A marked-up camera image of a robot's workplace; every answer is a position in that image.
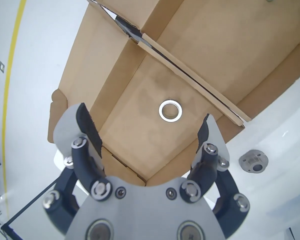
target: metal ring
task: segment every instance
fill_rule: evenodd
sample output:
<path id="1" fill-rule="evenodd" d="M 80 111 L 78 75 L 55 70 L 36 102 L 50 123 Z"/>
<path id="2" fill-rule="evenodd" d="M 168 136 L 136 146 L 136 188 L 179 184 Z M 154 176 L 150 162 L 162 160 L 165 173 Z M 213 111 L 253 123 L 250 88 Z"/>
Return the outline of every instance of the metal ring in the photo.
<path id="1" fill-rule="evenodd" d="M 176 115 L 176 117 L 174 117 L 174 118 L 168 118 L 168 117 L 166 117 L 166 116 L 163 114 L 163 109 L 164 109 L 164 107 L 165 107 L 167 104 L 172 104 L 172 105 L 174 105 L 175 107 L 177 107 L 177 109 L 178 109 L 178 114 Z M 160 117 L 161 117 L 163 120 L 165 120 L 166 122 L 175 122 L 175 121 L 178 121 L 178 120 L 180 119 L 181 115 L 182 115 L 182 107 L 181 107 L 181 105 L 180 105 L 178 102 L 176 102 L 175 100 L 166 100 L 166 101 L 164 101 L 163 103 L 161 103 L 160 106 L 159 106 L 159 115 L 160 115 Z"/>
<path id="2" fill-rule="evenodd" d="M 97 185 L 100 183 L 102 183 L 104 185 L 104 190 L 101 193 L 98 193 L 95 191 L 95 189 L 96 189 Z M 111 191 L 111 183 L 110 182 L 108 182 L 107 184 L 104 184 L 103 182 L 99 182 L 97 180 L 95 183 L 93 183 L 90 194 L 91 194 L 92 198 L 95 199 L 96 201 L 101 201 L 108 197 L 110 191 Z"/>

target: bolt head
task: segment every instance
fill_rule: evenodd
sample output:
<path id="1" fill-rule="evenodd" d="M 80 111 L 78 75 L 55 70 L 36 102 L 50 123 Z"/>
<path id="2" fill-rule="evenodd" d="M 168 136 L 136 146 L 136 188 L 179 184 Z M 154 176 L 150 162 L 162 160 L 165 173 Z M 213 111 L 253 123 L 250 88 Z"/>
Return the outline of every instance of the bolt head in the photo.
<path id="1" fill-rule="evenodd" d="M 43 207 L 45 209 L 49 209 L 51 207 L 51 205 L 57 200 L 59 199 L 60 195 L 59 192 L 56 190 L 52 190 L 50 192 L 48 192 L 48 194 L 44 197 L 43 199 Z"/>
<path id="2" fill-rule="evenodd" d="M 185 188 L 185 193 L 190 196 L 190 197 L 193 197 L 193 196 L 196 196 L 198 194 L 198 190 L 197 188 L 195 187 L 195 185 L 193 184 L 188 184 L 187 187 Z"/>
<path id="3" fill-rule="evenodd" d="M 227 161 L 224 157 L 218 156 L 218 165 L 223 168 L 228 168 L 229 161 Z"/>
<path id="4" fill-rule="evenodd" d="M 217 147 L 213 144 L 208 144 L 207 145 L 207 150 L 209 150 L 210 152 L 214 153 L 217 151 Z"/>
<path id="5" fill-rule="evenodd" d="M 106 185 L 100 182 L 94 189 L 96 195 L 102 195 L 106 191 Z"/>
<path id="6" fill-rule="evenodd" d="M 240 211 L 242 213 L 249 211 L 250 203 L 246 196 L 241 193 L 237 193 L 233 198 L 237 202 L 237 205 L 240 207 Z"/>
<path id="7" fill-rule="evenodd" d="M 83 139 L 82 139 L 81 137 L 77 138 L 77 139 L 73 142 L 73 144 L 74 144 L 75 146 L 80 146 L 80 145 L 82 145 L 82 143 L 83 143 Z"/>

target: metal flange bushing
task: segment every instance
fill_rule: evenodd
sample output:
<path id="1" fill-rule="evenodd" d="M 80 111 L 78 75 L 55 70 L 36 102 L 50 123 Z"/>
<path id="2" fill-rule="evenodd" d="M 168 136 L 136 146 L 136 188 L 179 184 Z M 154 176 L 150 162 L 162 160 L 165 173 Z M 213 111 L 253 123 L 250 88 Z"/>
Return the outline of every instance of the metal flange bushing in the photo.
<path id="1" fill-rule="evenodd" d="M 261 173 L 268 166 L 268 157 L 259 150 L 250 150 L 239 158 L 241 168 L 248 173 Z"/>

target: metal bushing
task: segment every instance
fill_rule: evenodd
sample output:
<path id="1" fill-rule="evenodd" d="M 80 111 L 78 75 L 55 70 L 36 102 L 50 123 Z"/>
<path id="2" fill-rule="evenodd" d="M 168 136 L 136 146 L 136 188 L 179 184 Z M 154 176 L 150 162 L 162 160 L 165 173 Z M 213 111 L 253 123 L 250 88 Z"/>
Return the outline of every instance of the metal bushing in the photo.
<path id="1" fill-rule="evenodd" d="M 172 104 L 172 105 L 174 105 L 175 107 L 177 107 L 177 109 L 178 109 L 178 113 L 177 113 L 177 115 L 176 116 L 167 116 L 166 114 L 164 114 L 164 112 L 163 112 L 163 109 L 164 109 L 164 107 L 166 106 L 166 105 L 168 105 L 168 104 Z M 159 115 L 160 115 L 160 117 L 163 119 L 163 120 L 165 120 L 166 122 L 176 122 L 176 121 L 178 121 L 180 118 L 181 118 L 181 115 L 182 115 L 182 107 L 181 107 L 181 105 L 180 105 L 180 103 L 178 103 L 177 101 L 175 101 L 175 100 L 166 100 L 166 101 L 164 101 L 163 103 L 161 103 L 160 104 L 160 106 L 159 106 Z"/>
<path id="2" fill-rule="evenodd" d="M 268 166 L 268 157 L 259 150 L 250 150 L 239 158 L 241 168 L 248 173 L 261 173 Z"/>

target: silver metal plate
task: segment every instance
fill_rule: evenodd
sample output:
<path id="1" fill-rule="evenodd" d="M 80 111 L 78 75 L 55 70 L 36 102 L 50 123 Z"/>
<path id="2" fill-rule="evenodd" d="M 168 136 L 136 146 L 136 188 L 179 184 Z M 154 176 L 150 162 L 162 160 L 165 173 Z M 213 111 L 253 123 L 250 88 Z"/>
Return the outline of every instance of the silver metal plate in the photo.
<path id="1" fill-rule="evenodd" d="M 100 219 L 111 223 L 113 240 L 178 239 L 180 226 L 188 221 L 201 228 L 204 239 L 225 240 L 219 223 L 204 198 L 195 203 L 186 203 L 181 198 L 179 188 L 185 178 L 179 177 L 153 187 L 135 186 L 118 177 L 110 176 L 107 179 L 113 185 L 110 198 L 95 201 L 89 196 L 72 221 L 66 240 L 86 239 L 89 226 Z M 126 195 L 122 199 L 115 197 L 118 187 L 126 189 Z M 168 199 L 168 188 L 176 190 L 176 199 Z M 191 233 L 190 229 L 193 228 L 187 228 L 183 234 L 188 231 Z"/>

